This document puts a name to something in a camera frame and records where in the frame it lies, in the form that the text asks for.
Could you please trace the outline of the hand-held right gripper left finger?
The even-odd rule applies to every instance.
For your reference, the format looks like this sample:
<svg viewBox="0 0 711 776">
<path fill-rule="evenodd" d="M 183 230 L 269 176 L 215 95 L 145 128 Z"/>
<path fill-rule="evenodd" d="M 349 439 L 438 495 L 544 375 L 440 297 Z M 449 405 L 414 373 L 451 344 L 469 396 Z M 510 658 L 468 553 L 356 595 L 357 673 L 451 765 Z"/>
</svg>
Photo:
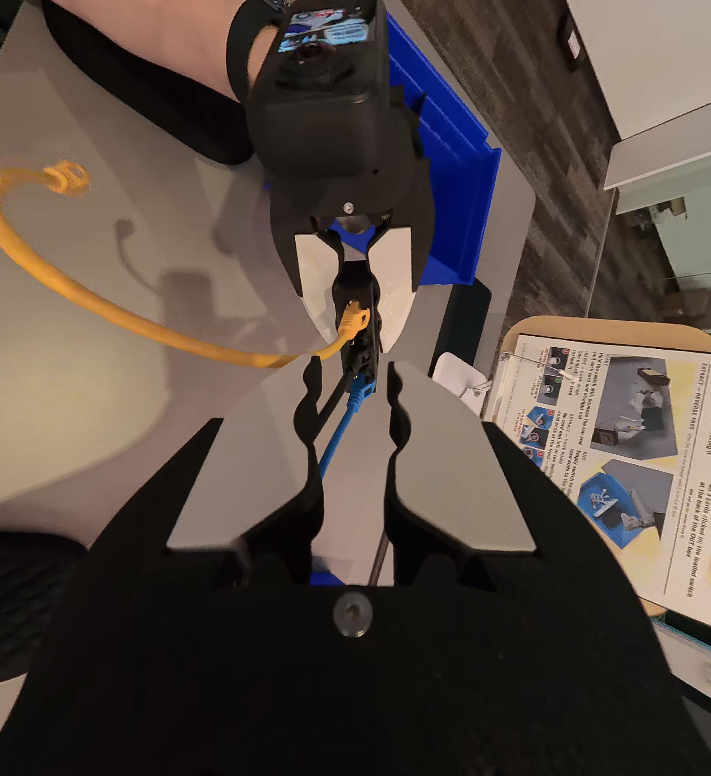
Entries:
<svg viewBox="0 0 711 776">
<path fill-rule="evenodd" d="M 323 523 L 314 447 L 321 393 L 321 360 L 301 357 L 225 413 L 167 539 L 170 550 L 310 551 Z"/>
</svg>

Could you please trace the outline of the black wristband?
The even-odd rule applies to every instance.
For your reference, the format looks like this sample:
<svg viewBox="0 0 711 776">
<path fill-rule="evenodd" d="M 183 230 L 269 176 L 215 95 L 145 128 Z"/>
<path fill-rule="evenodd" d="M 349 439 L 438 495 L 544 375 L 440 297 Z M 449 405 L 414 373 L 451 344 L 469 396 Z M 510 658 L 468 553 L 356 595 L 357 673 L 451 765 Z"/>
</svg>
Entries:
<svg viewBox="0 0 711 776">
<path fill-rule="evenodd" d="M 226 72 L 237 102 L 247 100 L 287 6 L 283 1 L 245 1 L 236 10 L 226 41 Z"/>
</svg>

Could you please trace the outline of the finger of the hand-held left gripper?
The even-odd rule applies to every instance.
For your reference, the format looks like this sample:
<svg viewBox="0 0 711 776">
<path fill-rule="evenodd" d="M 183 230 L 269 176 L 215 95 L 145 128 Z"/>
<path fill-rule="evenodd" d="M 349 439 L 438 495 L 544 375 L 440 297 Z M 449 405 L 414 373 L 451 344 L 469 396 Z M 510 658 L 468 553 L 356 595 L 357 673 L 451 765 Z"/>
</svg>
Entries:
<svg viewBox="0 0 711 776">
<path fill-rule="evenodd" d="M 344 263 L 341 237 L 334 230 L 324 230 L 297 234 L 294 241 L 302 303 L 323 340 L 332 343 L 338 335 L 333 285 Z"/>
<path fill-rule="evenodd" d="M 366 259 L 379 289 L 380 350 L 387 354 L 397 343 L 414 304 L 413 238 L 410 227 L 389 228 L 368 247 Z"/>
</svg>

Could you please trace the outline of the person's left forearm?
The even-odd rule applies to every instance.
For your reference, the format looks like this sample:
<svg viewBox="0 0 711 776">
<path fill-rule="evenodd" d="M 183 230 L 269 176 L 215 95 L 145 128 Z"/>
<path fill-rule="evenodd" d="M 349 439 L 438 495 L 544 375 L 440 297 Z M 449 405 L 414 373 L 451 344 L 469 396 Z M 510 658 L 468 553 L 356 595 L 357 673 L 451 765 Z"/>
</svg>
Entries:
<svg viewBox="0 0 711 776">
<path fill-rule="evenodd" d="M 123 50 L 234 98 L 227 39 L 241 2 L 58 1 Z"/>
</svg>

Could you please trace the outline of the blue plastic bin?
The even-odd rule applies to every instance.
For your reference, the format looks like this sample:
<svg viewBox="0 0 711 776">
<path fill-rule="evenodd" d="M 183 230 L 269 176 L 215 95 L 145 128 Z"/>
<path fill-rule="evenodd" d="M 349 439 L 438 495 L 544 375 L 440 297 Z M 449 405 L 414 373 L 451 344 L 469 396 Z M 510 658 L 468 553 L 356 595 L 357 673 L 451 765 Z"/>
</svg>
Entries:
<svg viewBox="0 0 711 776">
<path fill-rule="evenodd" d="M 430 160 L 435 228 L 419 286 L 469 285 L 477 270 L 501 152 L 489 145 L 488 131 L 386 13 L 390 85 L 403 87 L 408 106 L 424 98 L 419 134 Z M 336 220 L 329 230 L 365 253 L 376 232 L 367 219 L 350 217 Z"/>
</svg>

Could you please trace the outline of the black network switch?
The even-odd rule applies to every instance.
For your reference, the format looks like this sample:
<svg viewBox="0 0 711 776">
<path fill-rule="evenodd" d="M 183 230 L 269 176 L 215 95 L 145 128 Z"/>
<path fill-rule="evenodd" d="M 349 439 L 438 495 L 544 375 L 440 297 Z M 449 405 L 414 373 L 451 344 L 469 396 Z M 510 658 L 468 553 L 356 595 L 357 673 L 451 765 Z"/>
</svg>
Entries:
<svg viewBox="0 0 711 776">
<path fill-rule="evenodd" d="M 339 327 L 341 317 L 351 302 L 358 302 L 361 309 L 370 312 L 365 329 L 341 349 L 343 370 L 354 368 L 356 375 L 364 375 L 367 383 L 375 383 L 382 346 L 380 334 L 382 318 L 379 312 L 380 287 L 371 272 L 367 260 L 344 261 L 334 279 L 332 297 L 335 310 L 335 324 Z"/>
</svg>

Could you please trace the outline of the dark rectangular table panel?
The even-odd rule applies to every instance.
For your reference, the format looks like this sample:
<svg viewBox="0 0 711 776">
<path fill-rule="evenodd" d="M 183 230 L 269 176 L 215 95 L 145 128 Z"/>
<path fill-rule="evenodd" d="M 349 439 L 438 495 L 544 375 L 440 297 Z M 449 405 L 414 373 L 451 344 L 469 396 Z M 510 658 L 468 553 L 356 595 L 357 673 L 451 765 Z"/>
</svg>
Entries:
<svg viewBox="0 0 711 776">
<path fill-rule="evenodd" d="M 491 298 L 490 290 L 477 278 L 470 285 L 451 287 L 428 376 L 445 353 L 474 365 Z"/>
</svg>

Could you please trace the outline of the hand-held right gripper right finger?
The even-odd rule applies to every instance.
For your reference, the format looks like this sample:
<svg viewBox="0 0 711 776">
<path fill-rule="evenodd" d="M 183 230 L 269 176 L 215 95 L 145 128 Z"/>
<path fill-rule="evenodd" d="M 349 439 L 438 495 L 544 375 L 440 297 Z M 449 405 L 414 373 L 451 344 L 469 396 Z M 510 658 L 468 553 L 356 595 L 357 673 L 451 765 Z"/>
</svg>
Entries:
<svg viewBox="0 0 711 776">
<path fill-rule="evenodd" d="M 426 559 L 529 557 L 536 551 L 485 424 L 446 388 L 390 362 L 386 535 L 393 575 L 416 577 Z"/>
</svg>

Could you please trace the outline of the white stand base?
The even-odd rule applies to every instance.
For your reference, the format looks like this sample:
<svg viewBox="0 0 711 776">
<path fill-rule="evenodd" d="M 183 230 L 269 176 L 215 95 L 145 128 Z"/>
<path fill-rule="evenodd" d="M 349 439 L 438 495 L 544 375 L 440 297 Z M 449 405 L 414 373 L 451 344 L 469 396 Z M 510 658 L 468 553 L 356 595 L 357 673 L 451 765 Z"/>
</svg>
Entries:
<svg viewBox="0 0 711 776">
<path fill-rule="evenodd" d="M 451 352 L 437 358 L 431 379 L 457 397 L 480 420 L 485 419 L 486 402 L 493 384 L 470 364 Z"/>
</svg>

